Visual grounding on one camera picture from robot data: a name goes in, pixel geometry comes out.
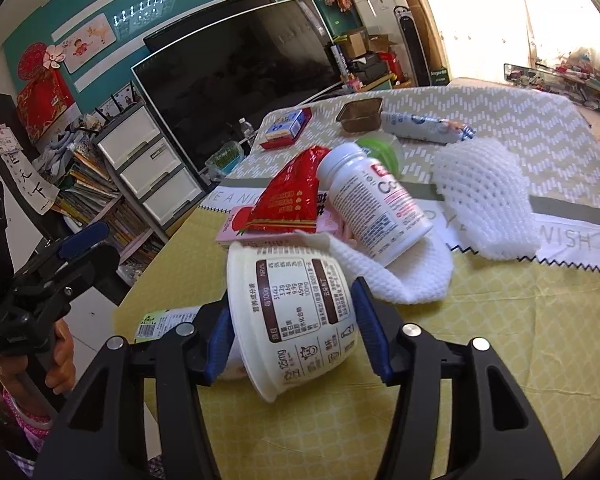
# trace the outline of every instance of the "red snack bag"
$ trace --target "red snack bag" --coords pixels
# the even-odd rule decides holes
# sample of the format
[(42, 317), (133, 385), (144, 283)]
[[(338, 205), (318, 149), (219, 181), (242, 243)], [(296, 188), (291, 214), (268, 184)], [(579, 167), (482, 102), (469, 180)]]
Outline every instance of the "red snack bag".
[(296, 229), (315, 233), (318, 217), (318, 164), (331, 150), (312, 146), (299, 153), (264, 190), (249, 214), (246, 228), (290, 233)]

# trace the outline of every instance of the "white pill bottle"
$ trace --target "white pill bottle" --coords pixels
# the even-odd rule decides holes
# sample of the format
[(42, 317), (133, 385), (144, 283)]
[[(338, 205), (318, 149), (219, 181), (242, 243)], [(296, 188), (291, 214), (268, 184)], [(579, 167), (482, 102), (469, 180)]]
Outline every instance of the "white pill bottle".
[(317, 177), (362, 251), (383, 267), (433, 227), (394, 176), (353, 142), (333, 148)]

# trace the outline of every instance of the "water bottle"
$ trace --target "water bottle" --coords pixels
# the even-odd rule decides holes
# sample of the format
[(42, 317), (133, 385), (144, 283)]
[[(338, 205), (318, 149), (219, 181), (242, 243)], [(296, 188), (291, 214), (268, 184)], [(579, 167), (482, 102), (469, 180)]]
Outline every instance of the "water bottle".
[(256, 138), (256, 130), (253, 129), (251, 123), (247, 121), (244, 117), (238, 121), (240, 123), (240, 130), (244, 135), (244, 138), (247, 139), (249, 146), (253, 146), (253, 141)]

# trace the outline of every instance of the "bangle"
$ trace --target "bangle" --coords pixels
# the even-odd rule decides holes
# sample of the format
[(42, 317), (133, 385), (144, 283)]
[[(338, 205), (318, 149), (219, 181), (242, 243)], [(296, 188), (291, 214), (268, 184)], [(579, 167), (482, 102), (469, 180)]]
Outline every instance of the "bangle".
[(22, 408), (18, 405), (16, 399), (11, 397), (11, 402), (13, 404), (13, 409), (16, 410), (18, 416), (22, 419), (22, 421), (26, 424), (29, 424), (32, 428), (36, 428), (37, 430), (50, 430), (53, 427), (54, 422), (51, 418), (49, 418), (49, 420), (46, 422), (33, 420), (30, 416), (26, 415), (22, 411)]

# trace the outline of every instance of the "blue and white package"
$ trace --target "blue and white package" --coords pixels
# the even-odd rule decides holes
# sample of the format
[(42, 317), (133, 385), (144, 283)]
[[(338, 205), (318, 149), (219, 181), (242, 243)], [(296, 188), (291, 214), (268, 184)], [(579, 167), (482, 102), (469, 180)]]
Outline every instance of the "blue and white package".
[(302, 124), (304, 123), (304, 110), (296, 110), (280, 117), (273, 123), (264, 134), (267, 140), (279, 139), (280, 137), (296, 138)]
[(403, 139), (451, 144), (475, 137), (475, 130), (460, 121), (423, 117), (406, 112), (382, 112), (380, 115), (382, 129)]

